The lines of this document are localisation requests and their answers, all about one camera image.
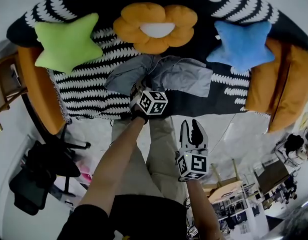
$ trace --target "white flower center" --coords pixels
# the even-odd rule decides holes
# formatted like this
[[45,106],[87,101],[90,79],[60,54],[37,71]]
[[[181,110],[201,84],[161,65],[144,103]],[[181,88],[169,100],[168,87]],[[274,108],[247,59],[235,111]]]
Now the white flower center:
[[163,38],[175,28],[174,23],[144,23],[140,30],[151,38]]

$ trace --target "orange flower pillow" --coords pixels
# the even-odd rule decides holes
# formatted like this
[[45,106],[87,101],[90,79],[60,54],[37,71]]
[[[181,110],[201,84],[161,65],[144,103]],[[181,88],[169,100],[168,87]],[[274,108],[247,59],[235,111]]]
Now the orange flower pillow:
[[188,43],[194,35],[197,14],[185,6],[145,2],[124,7],[114,21],[117,36],[145,54],[160,54],[168,47]]

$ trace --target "blue star pillow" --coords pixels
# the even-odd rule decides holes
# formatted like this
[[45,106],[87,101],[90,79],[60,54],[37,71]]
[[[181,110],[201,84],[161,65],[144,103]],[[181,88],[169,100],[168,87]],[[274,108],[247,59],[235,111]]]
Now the blue star pillow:
[[240,73],[275,60],[274,54],[265,46],[271,23],[262,21],[249,26],[237,26],[216,21],[222,44],[207,57],[208,62],[231,65]]

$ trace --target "person's arm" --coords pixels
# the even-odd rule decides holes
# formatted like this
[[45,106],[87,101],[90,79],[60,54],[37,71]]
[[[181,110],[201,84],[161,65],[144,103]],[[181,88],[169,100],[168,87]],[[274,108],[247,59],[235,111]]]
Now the person's arm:
[[198,180],[186,182],[195,225],[201,240],[221,240],[222,233],[213,206]]
[[93,180],[79,205],[94,205],[109,215],[121,177],[136,146],[145,120],[135,118],[111,144],[100,160]]

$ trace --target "khaki pants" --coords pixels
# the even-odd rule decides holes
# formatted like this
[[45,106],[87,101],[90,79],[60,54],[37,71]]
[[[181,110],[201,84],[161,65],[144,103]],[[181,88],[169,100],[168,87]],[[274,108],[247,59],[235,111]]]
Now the khaki pants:
[[[127,127],[129,120],[115,120],[112,131],[114,141]],[[175,132],[171,117],[149,120],[151,144],[145,163],[136,146],[125,169],[117,195],[145,195],[175,200],[183,204],[185,183],[175,163]]]

